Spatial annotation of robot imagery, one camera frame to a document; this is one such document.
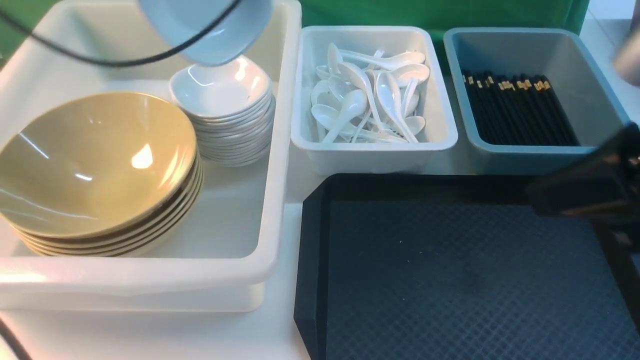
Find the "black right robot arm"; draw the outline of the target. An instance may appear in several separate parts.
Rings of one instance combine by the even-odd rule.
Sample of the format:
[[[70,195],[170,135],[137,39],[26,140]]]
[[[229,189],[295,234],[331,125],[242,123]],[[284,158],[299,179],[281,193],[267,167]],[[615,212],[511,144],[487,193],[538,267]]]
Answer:
[[[639,153],[639,126],[631,121],[588,155],[526,187],[537,214],[591,221],[635,325],[639,324]]]

